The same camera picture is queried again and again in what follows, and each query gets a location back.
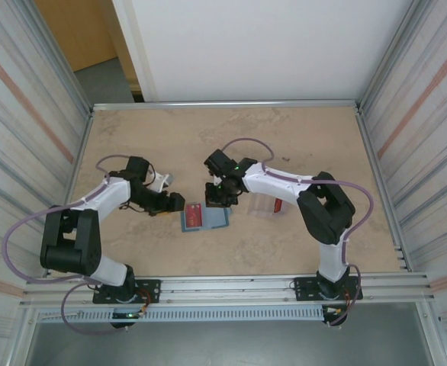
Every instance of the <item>transparent plastic container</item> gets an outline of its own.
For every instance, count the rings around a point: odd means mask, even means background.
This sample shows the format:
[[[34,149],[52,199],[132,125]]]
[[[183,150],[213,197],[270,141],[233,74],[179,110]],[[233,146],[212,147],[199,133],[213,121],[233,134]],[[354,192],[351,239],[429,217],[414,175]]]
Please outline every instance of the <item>transparent plastic container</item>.
[[[254,217],[276,217],[286,212],[288,202],[267,194],[252,194],[247,214]]]

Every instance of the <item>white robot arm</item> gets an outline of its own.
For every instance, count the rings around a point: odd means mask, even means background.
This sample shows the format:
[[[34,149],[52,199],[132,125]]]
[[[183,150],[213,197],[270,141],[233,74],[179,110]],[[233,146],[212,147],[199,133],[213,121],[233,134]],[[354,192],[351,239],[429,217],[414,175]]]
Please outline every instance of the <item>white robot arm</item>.
[[[178,193],[168,195],[163,189],[172,183],[172,176],[149,170],[150,163],[131,156],[127,167],[110,172],[96,189],[82,198],[84,204],[50,213],[44,226],[40,263],[44,268],[73,272],[90,277],[115,292],[120,299],[129,299],[134,292],[133,270],[101,253],[100,222],[123,204],[137,204],[150,216],[184,209],[185,199]],[[76,233],[76,237],[65,234]]]
[[[307,183],[311,180],[330,181],[332,175],[325,172],[316,177],[293,175],[271,168],[266,168],[265,172],[262,163],[248,158],[237,163],[219,149],[204,164],[214,176],[214,182],[205,186],[205,200],[209,207],[238,204],[237,197],[243,192],[268,194],[298,206],[309,233],[319,242],[317,277],[323,295],[334,298],[343,291],[349,276],[348,265],[342,261],[343,238],[352,224],[355,208],[338,185]]]

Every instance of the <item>gray floor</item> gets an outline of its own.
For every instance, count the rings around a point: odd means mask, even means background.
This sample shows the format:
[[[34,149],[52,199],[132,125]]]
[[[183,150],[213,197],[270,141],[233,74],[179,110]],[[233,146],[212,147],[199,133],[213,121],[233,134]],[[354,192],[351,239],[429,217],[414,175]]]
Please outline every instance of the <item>gray floor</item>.
[[[91,103],[133,103],[132,93],[118,59],[74,73]]]
[[[310,321],[140,323],[127,333],[90,337],[63,324],[43,324],[27,364],[429,366],[432,361],[414,304],[370,304],[358,305],[342,329]]]

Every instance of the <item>wooden tabletop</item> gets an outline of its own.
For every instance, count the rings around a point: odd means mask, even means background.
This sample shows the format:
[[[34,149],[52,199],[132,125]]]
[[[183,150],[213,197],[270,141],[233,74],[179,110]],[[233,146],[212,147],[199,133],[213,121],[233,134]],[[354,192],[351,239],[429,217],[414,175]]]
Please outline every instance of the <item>wooden tabletop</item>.
[[[399,271],[399,262],[352,108],[239,108],[97,111],[73,198],[102,180],[94,164],[120,153],[142,156],[156,171],[171,173],[168,188],[186,202],[204,201],[211,181],[203,161],[237,137],[255,137],[274,149],[272,168],[300,175],[331,173],[355,182],[375,197],[369,221],[350,238],[347,258],[362,271]],[[236,143],[226,150],[236,161],[263,160],[255,143]],[[107,169],[126,161],[113,159]],[[367,210],[367,199],[344,188],[356,207],[355,222]],[[296,207],[280,217],[248,215],[251,194],[240,196],[230,226],[183,233],[179,213],[149,217],[116,210],[101,224],[103,253],[133,266],[136,275],[278,275],[314,273],[319,247],[308,234]]]

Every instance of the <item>wooden door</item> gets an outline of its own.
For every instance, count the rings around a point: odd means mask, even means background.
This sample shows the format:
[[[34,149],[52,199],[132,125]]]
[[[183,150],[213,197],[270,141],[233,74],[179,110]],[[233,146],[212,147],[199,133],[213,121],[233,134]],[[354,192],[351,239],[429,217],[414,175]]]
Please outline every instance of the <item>wooden door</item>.
[[[98,0],[35,0],[73,71],[117,57]]]

